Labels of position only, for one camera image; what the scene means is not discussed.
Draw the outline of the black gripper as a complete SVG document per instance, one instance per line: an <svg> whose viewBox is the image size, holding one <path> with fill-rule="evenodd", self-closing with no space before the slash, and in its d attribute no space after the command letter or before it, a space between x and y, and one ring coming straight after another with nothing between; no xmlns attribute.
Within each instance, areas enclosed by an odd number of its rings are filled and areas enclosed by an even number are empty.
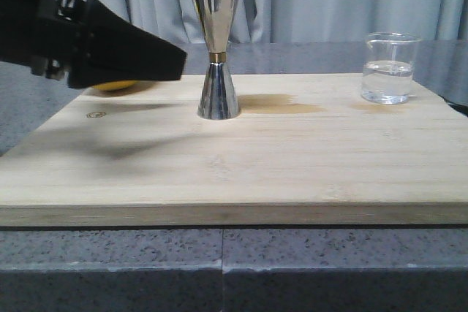
<svg viewBox="0 0 468 312"><path fill-rule="evenodd" d="M70 88L180 80L186 57L100 0L1 0L1 60Z"/></svg>

